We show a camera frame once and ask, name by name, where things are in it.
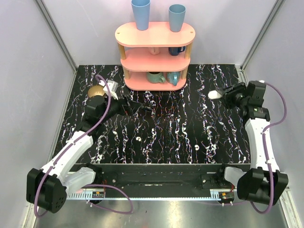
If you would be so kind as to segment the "white oval case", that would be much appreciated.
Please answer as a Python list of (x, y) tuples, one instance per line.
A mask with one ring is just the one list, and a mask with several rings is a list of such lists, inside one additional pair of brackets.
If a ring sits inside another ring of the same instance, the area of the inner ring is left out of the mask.
[(208, 93), (208, 98), (210, 100), (217, 100), (220, 99), (222, 97), (222, 94), (220, 94), (218, 91), (216, 90), (212, 90)]

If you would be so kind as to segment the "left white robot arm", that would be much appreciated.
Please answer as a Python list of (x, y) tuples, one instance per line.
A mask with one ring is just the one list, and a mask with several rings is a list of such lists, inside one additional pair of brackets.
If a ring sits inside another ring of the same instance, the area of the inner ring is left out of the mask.
[(80, 156), (98, 140), (107, 120), (115, 115), (132, 116), (140, 109), (150, 108), (126, 96), (115, 99), (96, 95), (89, 98), (83, 120), (66, 146), (42, 168), (33, 168), (28, 172), (27, 202), (34, 204), (36, 208), (56, 213), (63, 207), (68, 196), (84, 186), (98, 188), (103, 177), (96, 166), (86, 164), (71, 175), (68, 172)]

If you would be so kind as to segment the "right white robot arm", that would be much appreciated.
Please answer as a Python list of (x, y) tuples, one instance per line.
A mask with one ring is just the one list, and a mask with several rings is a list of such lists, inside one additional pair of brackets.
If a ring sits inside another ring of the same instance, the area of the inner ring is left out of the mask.
[(269, 83), (249, 81), (217, 88), (208, 93), (210, 100), (219, 100), (227, 109), (239, 108), (243, 124), (249, 139), (250, 169), (245, 172), (237, 167), (224, 166), (216, 178), (220, 188), (233, 185), (241, 200), (249, 201), (252, 206), (256, 203), (265, 204), (263, 213), (270, 211), (277, 203), (288, 185), (288, 176), (280, 171), (272, 149), (270, 131), (273, 126), (285, 120), (271, 123), (270, 112), (263, 107), (264, 94)]

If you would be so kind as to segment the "green ceramic mug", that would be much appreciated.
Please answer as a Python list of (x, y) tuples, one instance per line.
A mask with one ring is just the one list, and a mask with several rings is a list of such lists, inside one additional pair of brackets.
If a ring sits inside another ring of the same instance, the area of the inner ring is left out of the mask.
[(147, 72), (146, 74), (147, 80), (150, 83), (164, 83), (166, 81), (163, 72)]

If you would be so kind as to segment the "light blue ceramic mug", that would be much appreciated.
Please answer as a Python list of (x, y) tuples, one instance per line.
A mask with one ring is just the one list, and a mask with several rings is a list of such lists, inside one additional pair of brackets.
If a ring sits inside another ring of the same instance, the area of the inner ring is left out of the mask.
[(180, 78), (180, 72), (168, 72), (167, 73), (167, 81), (176, 86)]

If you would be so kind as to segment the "pink three-tier wooden shelf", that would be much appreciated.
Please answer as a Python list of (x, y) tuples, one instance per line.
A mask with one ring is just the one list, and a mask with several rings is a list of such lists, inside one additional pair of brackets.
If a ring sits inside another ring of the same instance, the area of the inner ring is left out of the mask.
[[(179, 32), (172, 32), (168, 22), (150, 22), (147, 30), (138, 30), (134, 22), (128, 22), (115, 31), (126, 86), (135, 91), (175, 91), (184, 87), (187, 78), (195, 29), (183, 23)], [(185, 51), (172, 56), (169, 47), (183, 47)], [(149, 47), (158, 47), (160, 53), (152, 55)], [(147, 72), (180, 72), (176, 86), (168, 81), (150, 83)]]

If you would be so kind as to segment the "pink mug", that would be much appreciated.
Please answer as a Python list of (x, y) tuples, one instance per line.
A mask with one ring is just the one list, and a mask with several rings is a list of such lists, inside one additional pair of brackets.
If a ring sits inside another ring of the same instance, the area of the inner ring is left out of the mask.
[(157, 55), (160, 53), (160, 49), (158, 47), (149, 47), (148, 50), (152, 55)]

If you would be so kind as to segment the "dark blue mug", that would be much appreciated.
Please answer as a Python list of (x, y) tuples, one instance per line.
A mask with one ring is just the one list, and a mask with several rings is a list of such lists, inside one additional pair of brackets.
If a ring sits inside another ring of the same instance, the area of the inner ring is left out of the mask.
[(178, 56), (179, 53), (185, 51), (186, 46), (183, 47), (169, 47), (168, 51), (172, 56)]

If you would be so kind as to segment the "right light blue tumbler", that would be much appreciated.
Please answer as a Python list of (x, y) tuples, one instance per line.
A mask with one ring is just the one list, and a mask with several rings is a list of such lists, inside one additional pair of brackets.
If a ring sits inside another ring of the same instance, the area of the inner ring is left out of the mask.
[(179, 32), (184, 23), (186, 8), (181, 4), (174, 4), (169, 7), (169, 25), (172, 32)]

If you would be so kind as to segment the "light blue tumbler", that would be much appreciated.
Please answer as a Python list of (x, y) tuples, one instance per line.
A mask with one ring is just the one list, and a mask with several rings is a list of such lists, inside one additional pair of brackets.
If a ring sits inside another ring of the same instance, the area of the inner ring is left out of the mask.
[(186, 8), (181, 4), (174, 4), (169, 7), (169, 25), (172, 32), (179, 32), (184, 23)]
[(149, 26), (150, 0), (131, 1), (135, 24), (138, 30), (144, 31)]

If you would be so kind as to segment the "left light blue tumbler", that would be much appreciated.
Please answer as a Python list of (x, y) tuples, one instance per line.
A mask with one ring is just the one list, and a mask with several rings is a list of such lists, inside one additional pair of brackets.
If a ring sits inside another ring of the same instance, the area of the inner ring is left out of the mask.
[(144, 31), (149, 26), (150, 0), (131, 1), (135, 24), (138, 30)]

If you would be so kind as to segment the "black mounting base plate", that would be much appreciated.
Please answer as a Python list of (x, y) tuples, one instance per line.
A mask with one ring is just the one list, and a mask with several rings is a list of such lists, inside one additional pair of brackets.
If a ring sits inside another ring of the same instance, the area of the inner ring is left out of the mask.
[(94, 183), (126, 187), (190, 186), (201, 189), (234, 189), (224, 179), (224, 164), (90, 164), (96, 172)]

